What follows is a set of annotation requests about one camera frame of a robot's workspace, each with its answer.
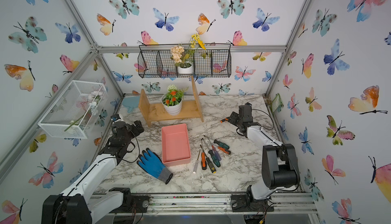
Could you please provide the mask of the small orange black screwdriver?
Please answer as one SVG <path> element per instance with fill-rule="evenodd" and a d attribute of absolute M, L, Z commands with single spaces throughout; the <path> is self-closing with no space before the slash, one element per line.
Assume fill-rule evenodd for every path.
<path fill-rule="evenodd" d="M 230 118 L 229 118 L 229 117 L 226 117 L 226 118 L 224 118 L 224 119 L 222 119 L 222 120 L 220 120 L 220 121 L 214 123 L 213 125 L 220 124 L 220 123 L 224 123 L 224 122 L 227 122 L 227 121 L 229 121 L 229 120 L 230 120 Z"/>

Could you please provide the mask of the large green black screwdriver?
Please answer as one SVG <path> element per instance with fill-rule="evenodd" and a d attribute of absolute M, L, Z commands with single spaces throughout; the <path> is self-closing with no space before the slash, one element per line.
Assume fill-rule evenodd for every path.
<path fill-rule="evenodd" d="M 223 143 L 223 142 L 221 142 L 219 140 L 214 140 L 214 143 L 217 144 L 219 147 L 222 147 L 224 149 L 227 149 L 227 150 L 230 149 L 230 147 L 227 144 L 225 144 L 225 143 Z"/>

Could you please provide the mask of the orange grey screwdriver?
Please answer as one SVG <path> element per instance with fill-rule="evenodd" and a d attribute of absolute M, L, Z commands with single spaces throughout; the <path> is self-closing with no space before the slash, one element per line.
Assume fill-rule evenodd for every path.
<path fill-rule="evenodd" d="M 222 147 L 220 144 L 217 144 L 217 148 L 218 148 L 220 151 L 224 152 L 225 154 L 228 154 L 228 155 L 231 154 L 231 151 L 230 151 L 229 149 L 226 149 L 225 147 Z"/>

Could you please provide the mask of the purple clear screwdriver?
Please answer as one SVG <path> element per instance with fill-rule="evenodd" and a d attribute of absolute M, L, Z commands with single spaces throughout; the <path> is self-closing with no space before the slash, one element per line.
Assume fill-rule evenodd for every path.
<path fill-rule="evenodd" d="M 216 148 L 212 145 L 210 139 L 205 135 L 205 138 L 207 139 L 209 145 L 212 147 L 212 150 L 216 156 L 216 158 L 219 160 L 219 162 L 222 160 L 221 156 L 219 155 L 218 151 L 216 150 Z"/>

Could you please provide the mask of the pink plastic storage box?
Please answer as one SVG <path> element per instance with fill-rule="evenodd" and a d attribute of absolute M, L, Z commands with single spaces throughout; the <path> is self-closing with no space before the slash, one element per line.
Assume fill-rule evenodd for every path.
<path fill-rule="evenodd" d="M 162 127 L 161 146 L 162 162 L 166 167 L 191 162 L 189 136 L 185 123 Z"/>

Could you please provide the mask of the orange handled screwdriver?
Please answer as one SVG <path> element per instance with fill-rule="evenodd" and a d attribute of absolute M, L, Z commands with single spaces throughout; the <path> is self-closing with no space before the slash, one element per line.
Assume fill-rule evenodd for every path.
<path fill-rule="evenodd" d="M 202 145 L 200 145 L 200 147 L 201 147 L 202 170 L 207 170 L 206 155 L 205 155 L 205 152 L 203 150 Z"/>

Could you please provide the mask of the black yellow screwdriver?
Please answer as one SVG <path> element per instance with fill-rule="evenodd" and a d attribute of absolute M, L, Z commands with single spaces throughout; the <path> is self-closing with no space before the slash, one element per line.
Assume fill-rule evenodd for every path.
<path fill-rule="evenodd" d="M 205 142 L 204 142 L 204 139 L 202 139 L 202 146 L 206 148 L 206 145 L 205 145 Z M 216 169 L 212 163 L 212 161 L 210 160 L 210 158 L 208 156 L 206 156 L 206 162 L 207 162 L 207 165 L 211 171 L 211 173 L 216 173 Z"/>

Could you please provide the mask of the white handled screwdriver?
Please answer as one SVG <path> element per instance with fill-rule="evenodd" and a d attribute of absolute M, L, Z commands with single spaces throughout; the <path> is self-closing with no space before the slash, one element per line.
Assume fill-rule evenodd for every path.
<path fill-rule="evenodd" d="M 197 173 L 197 170 L 198 170 L 198 165 L 199 165 L 199 162 L 200 162 L 200 155 L 201 155 L 201 150 L 198 151 L 198 155 L 197 155 L 197 159 L 194 163 L 194 167 L 193 167 L 193 173 L 196 174 Z"/>

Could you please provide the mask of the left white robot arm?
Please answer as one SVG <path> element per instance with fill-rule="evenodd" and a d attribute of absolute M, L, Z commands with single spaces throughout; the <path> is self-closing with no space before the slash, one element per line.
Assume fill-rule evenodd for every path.
<path fill-rule="evenodd" d="M 68 188 L 44 201 L 43 224 L 95 224 L 112 211 L 133 208 L 129 188 L 113 188 L 103 197 L 91 198 L 105 177 L 124 161 L 132 139 L 144 132 L 139 120 L 128 124 L 119 114 L 111 119 L 112 136 L 96 159 Z"/>

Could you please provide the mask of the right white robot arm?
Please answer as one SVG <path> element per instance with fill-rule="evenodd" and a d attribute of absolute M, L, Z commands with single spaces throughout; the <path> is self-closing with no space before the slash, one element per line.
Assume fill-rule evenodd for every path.
<path fill-rule="evenodd" d="M 237 133 L 251 140 L 262 149 L 262 179 L 250 185 L 244 196 L 250 211 L 268 208 L 269 197 L 277 191 L 294 192 L 300 186 L 298 159 L 293 145 L 284 144 L 266 132 L 266 128 L 255 122 L 252 105 L 239 106 L 229 122 L 237 127 Z"/>

